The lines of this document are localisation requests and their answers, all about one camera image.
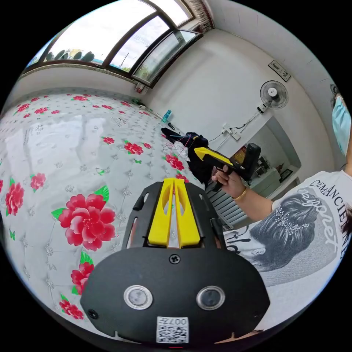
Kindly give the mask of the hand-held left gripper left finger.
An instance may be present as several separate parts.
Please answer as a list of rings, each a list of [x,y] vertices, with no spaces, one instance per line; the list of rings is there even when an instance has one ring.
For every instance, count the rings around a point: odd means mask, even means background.
[[[168,246],[173,199],[174,179],[164,179],[156,201],[155,212],[148,234],[149,244],[153,246]]]

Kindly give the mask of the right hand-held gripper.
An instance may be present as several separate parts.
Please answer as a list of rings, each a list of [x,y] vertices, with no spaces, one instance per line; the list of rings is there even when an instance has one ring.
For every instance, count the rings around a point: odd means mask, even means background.
[[[216,167],[216,169],[222,170],[224,166],[227,166],[229,169],[232,169],[235,173],[237,173],[240,177],[246,175],[246,170],[238,162],[231,162],[227,157],[207,147],[195,148],[194,152],[200,160]],[[217,192],[220,189],[220,183],[214,182],[212,191]]]

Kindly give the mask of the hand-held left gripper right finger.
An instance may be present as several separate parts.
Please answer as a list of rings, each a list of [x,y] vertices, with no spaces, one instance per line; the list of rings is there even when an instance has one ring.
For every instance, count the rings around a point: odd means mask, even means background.
[[[198,246],[200,235],[184,180],[174,179],[174,190],[179,247]]]

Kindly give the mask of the person's right hand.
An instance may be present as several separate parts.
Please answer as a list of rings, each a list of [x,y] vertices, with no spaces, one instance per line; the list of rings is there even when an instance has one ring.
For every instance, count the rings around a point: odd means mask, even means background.
[[[243,184],[241,177],[227,165],[222,170],[217,169],[212,175],[212,181],[220,183],[221,189],[235,201],[241,200],[247,192],[247,187]]]

